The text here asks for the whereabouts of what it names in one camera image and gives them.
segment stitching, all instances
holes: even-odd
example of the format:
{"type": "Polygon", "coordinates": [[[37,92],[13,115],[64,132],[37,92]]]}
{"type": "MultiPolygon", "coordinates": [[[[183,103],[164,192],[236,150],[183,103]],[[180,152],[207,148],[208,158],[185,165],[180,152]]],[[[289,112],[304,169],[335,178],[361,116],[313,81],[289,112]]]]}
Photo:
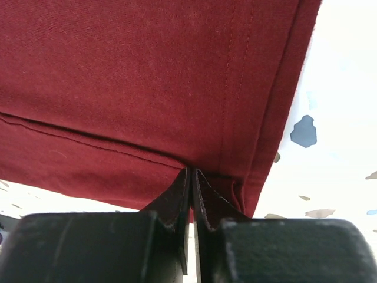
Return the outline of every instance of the stitching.
{"type": "Polygon", "coordinates": [[[244,52],[243,59],[242,59],[241,80],[240,80],[240,84],[238,86],[238,91],[237,91],[237,94],[236,94],[236,97],[237,97],[237,101],[236,101],[237,104],[236,105],[238,105],[239,95],[241,93],[241,86],[242,86],[242,82],[243,82],[243,74],[244,74],[245,65],[246,65],[246,58],[247,58],[247,54],[249,53],[249,45],[250,45],[249,43],[250,43],[250,36],[251,36],[251,33],[252,33],[253,16],[254,16],[254,7],[252,6],[252,10],[250,11],[249,26],[247,27],[246,47],[245,47],[245,52],[244,52]]]}
{"type": "MultiPolygon", "coordinates": [[[[242,67],[241,67],[241,79],[240,79],[240,84],[238,86],[238,90],[237,90],[237,94],[236,94],[236,108],[238,108],[238,104],[239,104],[239,98],[240,98],[240,93],[241,93],[241,88],[242,88],[242,83],[243,83],[243,78],[244,78],[244,69],[245,69],[245,65],[246,65],[247,55],[249,53],[249,45],[250,45],[250,36],[251,36],[251,33],[252,33],[253,17],[254,17],[254,6],[251,7],[249,24],[248,24],[248,27],[247,27],[246,47],[245,47],[245,52],[243,54],[242,67]]],[[[234,195],[236,196],[236,199],[240,203],[240,207],[241,207],[242,212],[244,212],[245,204],[244,204],[244,199],[242,197],[242,187],[240,187],[240,190],[241,190],[241,192],[234,192],[234,195]]]]}
{"type": "Polygon", "coordinates": [[[0,118],[0,121],[3,121],[5,124],[8,124],[8,125],[21,126],[21,127],[25,128],[25,129],[28,129],[30,131],[34,131],[34,132],[37,132],[37,133],[40,133],[40,134],[46,134],[47,136],[59,137],[61,139],[70,140],[71,142],[75,142],[75,143],[83,144],[83,145],[86,145],[86,146],[90,146],[90,147],[93,147],[95,149],[102,149],[102,150],[106,150],[106,151],[109,151],[109,152],[116,152],[116,153],[124,154],[124,155],[127,155],[127,156],[131,156],[131,157],[134,157],[134,158],[137,158],[137,159],[141,159],[143,161],[148,161],[148,162],[152,162],[152,163],[155,163],[155,164],[164,165],[164,166],[167,166],[167,167],[170,167],[170,168],[174,168],[174,169],[180,169],[180,168],[174,167],[172,165],[167,165],[167,164],[164,164],[164,163],[161,163],[161,162],[149,160],[149,159],[146,159],[146,158],[143,158],[143,157],[140,157],[140,156],[135,156],[133,154],[129,154],[129,153],[126,153],[126,152],[120,152],[119,150],[106,149],[104,147],[95,146],[93,144],[88,144],[88,143],[84,143],[82,141],[74,140],[74,139],[71,139],[69,137],[59,136],[57,134],[51,134],[51,133],[46,133],[44,131],[35,130],[35,129],[32,129],[32,128],[28,127],[28,126],[25,126],[25,125],[21,124],[21,123],[14,123],[14,122],[6,121],[3,118],[0,118]]]}
{"type": "Polygon", "coordinates": [[[217,171],[220,171],[220,164],[223,157],[223,148],[224,148],[224,130],[225,130],[225,112],[226,112],[226,94],[228,89],[228,81],[229,81],[229,68],[230,68],[230,50],[233,46],[233,23],[234,23],[234,12],[236,10],[236,0],[233,0],[232,6],[232,19],[230,20],[230,38],[228,44],[228,52],[227,52],[227,61],[226,61],[226,75],[225,75],[225,82],[224,82],[224,96],[223,96],[223,111],[222,111],[222,135],[221,135],[221,145],[220,145],[220,156],[219,156],[219,163],[217,164],[217,171]]]}
{"type": "MultiPolygon", "coordinates": [[[[264,124],[266,123],[266,115],[267,115],[267,106],[269,105],[269,102],[270,102],[270,99],[271,99],[271,92],[272,90],[274,89],[274,86],[276,84],[276,80],[277,80],[277,77],[279,76],[280,72],[281,72],[281,68],[282,68],[282,64],[283,64],[283,60],[286,58],[286,53],[287,53],[287,49],[288,49],[288,46],[289,46],[289,43],[293,40],[292,39],[292,32],[293,32],[293,29],[294,29],[294,26],[297,24],[297,17],[298,17],[298,14],[299,14],[299,8],[300,8],[300,4],[302,3],[302,1],[298,1],[297,3],[297,7],[296,7],[296,11],[295,11],[295,14],[293,16],[293,19],[292,19],[292,23],[291,23],[291,26],[289,28],[289,33],[288,33],[288,36],[287,36],[287,40],[285,42],[285,46],[284,46],[284,49],[283,49],[283,52],[282,52],[282,56],[280,58],[280,62],[279,62],[279,65],[277,66],[277,69],[276,69],[276,73],[275,73],[275,76],[274,76],[274,79],[273,79],[273,82],[272,82],[272,85],[271,85],[271,88],[270,88],[270,91],[269,91],[269,96],[268,96],[268,99],[267,99],[267,103],[266,103],[266,109],[264,111],[264,115],[263,115],[263,119],[262,119],[262,122],[260,124],[260,127],[259,127],[259,131],[257,132],[257,143],[255,145],[255,148],[254,148],[254,151],[253,151],[253,154],[255,154],[257,152],[257,149],[260,147],[261,143],[260,143],[260,136],[261,136],[261,129],[263,128],[264,124]]],[[[246,177],[244,178],[244,187],[247,188],[248,185],[249,185],[249,182],[251,181],[252,177],[253,177],[253,168],[255,167],[255,160],[252,160],[249,164],[249,167],[247,168],[247,175],[246,177]]],[[[250,194],[249,196],[246,196],[244,194],[243,196],[243,199],[244,199],[244,202],[246,202],[246,199],[247,200],[254,200],[256,199],[256,201],[254,201],[254,207],[252,209],[253,213],[255,213],[255,210],[256,210],[256,203],[260,197],[260,194],[261,194],[261,191],[262,191],[262,188],[258,191],[258,192],[253,192],[253,194],[250,194]]]]}

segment blurry spots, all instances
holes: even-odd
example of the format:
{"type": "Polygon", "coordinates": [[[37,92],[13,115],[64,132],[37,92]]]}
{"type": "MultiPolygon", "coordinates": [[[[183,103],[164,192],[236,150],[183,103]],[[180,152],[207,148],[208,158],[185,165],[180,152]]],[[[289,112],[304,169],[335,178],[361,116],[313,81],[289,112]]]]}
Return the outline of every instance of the blurry spots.
{"type": "Polygon", "coordinates": [[[276,155],[275,155],[275,159],[273,161],[274,161],[274,163],[277,163],[279,160],[280,160],[280,154],[279,154],[279,152],[277,152],[276,155]]]}
{"type": "Polygon", "coordinates": [[[376,180],[377,179],[377,171],[370,174],[368,177],[365,177],[365,180],[376,180]]]}
{"type": "Polygon", "coordinates": [[[317,130],[313,125],[314,119],[309,115],[302,117],[301,121],[293,126],[290,140],[300,146],[308,148],[317,143],[317,130]]]}
{"type": "Polygon", "coordinates": [[[310,197],[308,197],[308,196],[299,196],[300,198],[302,198],[303,200],[305,200],[305,201],[309,201],[310,200],[310,197]]]}
{"type": "Polygon", "coordinates": [[[315,100],[315,96],[313,92],[308,91],[306,95],[307,95],[307,99],[309,100],[309,109],[310,110],[316,109],[318,105],[317,105],[317,101],[315,100]]]}
{"type": "Polygon", "coordinates": [[[368,215],[376,215],[377,214],[377,209],[369,210],[369,211],[366,212],[366,214],[368,214],[368,215]]]}
{"type": "Polygon", "coordinates": [[[318,209],[318,210],[305,212],[305,216],[311,217],[311,218],[326,218],[330,215],[333,215],[334,212],[335,212],[335,209],[318,209]]]}
{"type": "Polygon", "coordinates": [[[39,198],[39,197],[37,197],[37,196],[32,195],[31,193],[28,193],[28,195],[33,196],[33,197],[35,197],[35,198],[37,198],[37,199],[41,199],[41,198],[39,198]]]}
{"type": "Polygon", "coordinates": [[[282,217],[277,214],[267,214],[264,218],[265,219],[287,219],[286,217],[282,217]]]}
{"type": "Polygon", "coordinates": [[[2,180],[0,180],[0,183],[2,183],[6,187],[9,187],[9,185],[7,183],[5,183],[4,181],[2,181],[2,180]]]}

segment red fabric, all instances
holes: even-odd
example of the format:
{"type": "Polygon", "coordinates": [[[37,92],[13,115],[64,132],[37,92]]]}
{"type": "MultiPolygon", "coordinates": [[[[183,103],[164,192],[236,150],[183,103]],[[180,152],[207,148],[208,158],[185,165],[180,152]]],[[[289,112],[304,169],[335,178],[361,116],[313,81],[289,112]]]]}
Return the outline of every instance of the red fabric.
{"type": "Polygon", "coordinates": [[[0,178],[142,208],[195,166],[251,216],[320,0],[0,9],[0,178]]]}

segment maroon cloth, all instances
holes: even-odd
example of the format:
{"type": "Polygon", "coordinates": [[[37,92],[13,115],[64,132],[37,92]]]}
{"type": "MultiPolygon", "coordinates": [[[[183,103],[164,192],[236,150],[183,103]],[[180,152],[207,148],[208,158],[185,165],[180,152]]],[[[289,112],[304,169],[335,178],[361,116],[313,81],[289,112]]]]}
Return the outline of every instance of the maroon cloth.
{"type": "Polygon", "coordinates": [[[0,179],[139,209],[195,166],[251,216],[319,5],[2,1],[0,179]]]}

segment seam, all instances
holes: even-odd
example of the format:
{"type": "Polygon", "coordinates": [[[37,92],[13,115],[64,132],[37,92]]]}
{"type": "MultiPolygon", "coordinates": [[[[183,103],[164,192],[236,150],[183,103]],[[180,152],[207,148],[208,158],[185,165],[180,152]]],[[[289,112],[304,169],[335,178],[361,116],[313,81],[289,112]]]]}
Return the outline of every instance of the seam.
{"type": "MultiPolygon", "coordinates": [[[[284,46],[284,49],[283,49],[283,52],[282,52],[282,56],[280,58],[280,62],[279,62],[279,65],[277,66],[277,69],[276,69],[276,73],[275,73],[275,76],[274,76],[274,79],[272,81],[272,84],[271,84],[271,88],[269,90],[269,96],[268,96],[268,99],[267,99],[267,103],[266,103],[266,107],[265,107],[265,110],[264,110],[264,115],[263,115],[263,119],[262,119],[262,122],[260,123],[260,127],[259,127],[259,131],[257,132],[257,143],[255,145],[255,148],[254,148],[254,151],[253,151],[253,154],[255,154],[257,152],[257,149],[260,147],[260,138],[261,138],[261,131],[263,129],[263,126],[266,122],[266,116],[267,116],[267,112],[268,112],[268,106],[269,106],[269,103],[270,103],[270,99],[271,99],[271,92],[272,90],[274,89],[274,86],[276,84],[276,80],[277,80],[277,77],[279,76],[280,72],[281,72],[281,68],[282,68],[282,64],[283,64],[283,61],[286,57],[286,53],[287,53],[287,49],[288,49],[288,46],[289,46],[289,41],[292,40],[292,32],[293,32],[293,29],[295,27],[295,24],[296,24],[296,21],[297,21],[297,17],[298,17],[298,13],[299,13],[299,8],[300,8],[300,4],[302,2],[301,1],[298,1],[297,2],[297,7],[296,7],[296,11],[295,11],[295,14],[293,15],[293,19],[292,19],[292,23],[290,25],[290,28],[289,28],[289,32],[288,32],[288,35],[287,35],[287,40],[285,42],[285,46],[284,46]]],[[[243,187],[246,188],[248,185],[249,185],[249,182],[252,178],[252,172],[253,172],[253,167],[254,167],[254,159],[252,159],[252,161],[250,162],[246,172],[247,172],[247,175],[245,176],[244,178],[244,183],[243,183],[243,187]]],[[[260,194],[262,192],[262,188],[260,188],[259,190],[259,194],[257,195],[257,199],[259,199],[260,197],[260,194]]],[[[242,196],[243,200],[245,202],[247,202],[246,198],[247,196],[246,195],[243,195],[242,196]]],[[[256,209],[256,203],[255,203],[255,206],[253,208],[253,213],[255,212],[255,209],[256,209]]]]}
{"type": "MultiPolygon", "coordinates": [[[[236,103],[235,103],[236,109],[238,108],[238,104],[239,104],[239,98],[240,98],[240,93],[241,93],[243,79],[244,79],[244,70],[245,70],[245,66],[246,66],[246,59],[247,59],[247,56],[249,54],[249,46],[250,46],[250,37],[251,37],[251,33],[252,33],[253,18],[254,18],[254,6],[252,5],[251,10],[250,10],[249,22],[248,22],[248,25],[247,25],[245,51],[244,51],[244,54],[243,54],[242,66],[241,66],[241,79],[240,79],[240,83],[238,85],[237,94],[236,94],[236,103]]],[[[235,186],[234,188],[242,190],[242,186],[239,186],[239,187],[235,186]]],[[[241,211],[244,212],[245,203],[244,203],[243,197],[239,195],[240,194],[239,192],[233,192],[233,193],[234,193],[236,199],[238,200],[238,203],[240,204],[241,211]]]]}
{"type": "Polygon", "coordinates": [[[101,149],[101,150],[106,150],[106,151],[109,151],[109,152],[116,152],[116,153],[119,153],[119,154],[123,154],[123,155],[126,155],[126,156],[131,156],[131,157],[134,157],[134,158],[137,158],[137,159],[140,159],[140,160],[143,160],[143,161],[148,161],[148,162],[152,162],[152,163],[155,163],[155,164],[159,164],[159,165],[163,165],[163,166],[167,166],[167,167],[170,167],[170,168],[174,168],[174,169],[181,169],[179,167],[175,167],[175,166],[172,166],[172,165],[167,165],[167,164],[164,164],[164,163],[161,163],[161,162],[157,162],[157,161],[153,161],[153,160],[149,160],[149,159],[146,159],[146,158],[143,158],[143,157],[140,157],[140,156],[135,156],[133,154],[129,154],[129,153],[125,153],[125,152],[121,152],[119,150],[114,150],[114,149],[106,149],[104,147],[100,147],[100,146],[95,146],[93,144],[89,144],[89,143],[84,143],[83,141],[78,141],[78,140],[75,140],[75,139],[71,139],[69,137],[64,137],[64,136],[59,136],[57,134],[51,134],[51,133],[46,133],[44,131],[39,131],[39,130],[35,130],[33,128],[30,128],[28,126],[25,126],[21,123],[14,123],[14,122],[9,122],[9,121],[6,121],[5,119],[1,118],[0,117],[0,121],[3,121],[5,124],[8,124],[8,125],[14,125],[14,126],[21,126],[25,129],[28,129],[30,131],[34,131],[36,133],[40,133],[40,134],[45,134],[47,136],[52,136],[52,137],[59,137],[61,139],[65,139],[65,140],[69,140],[71,142],[74,142],[74,143],[78,143],[78,144],[83,144],[85,146],[89,146],[89,147],[93,147],[95,149],[101,149]]]}
{"type": "Polygon", "coordinates": [[[223,148],[224,148],[224,131],[225,131],[225,113],[226,113],[226,94],[228,90],[228,81],[229,81],[229,69],[230,69],[230,50],[233,46],[233,23],[234,23],[234,12],[236,10],[236,0],[233,0],[232,6],[232,19],[230,20],[230,38],[228,44],[227,52],[227,61],[226,61],[226,73],[225,73],[225,82],[224,82],[224,94],[223,94],[223,109],[222,109],[222,131],[221,131],[221,144],[220,144],[220,154],[219,162],[217,164],[217,171],[220,171],[220,164],[223,158],[223,148]]]}
{"type": "Polygon", "coordinates": [[[241,87],[242,87],[242,83],[243,83],[244,70],[245,70],[245,65],[246,65],[246,58],[247,58],[247,55],[249,53],[249,45],[250,45],[249,43],[250,43],[250,36],[251,36],[251,33],[252,33],[253,17],[254,17],[254,6],[252,6],[252,10],[250,11],[249,24],[248,24],[248,27],[247,27],[246,47],[245,47],[245,52],[244,52],[244,55],[243,55],[242,67],[241,67],[241,80],[240,80],[240,84],[238,86],[238,90],[237,90],[237,94],[236,94],[236,97],[237,97],[236,105],[237,106],[238,106],[239,96],[240,96],[240,93],[241,93],[241,87]]]}

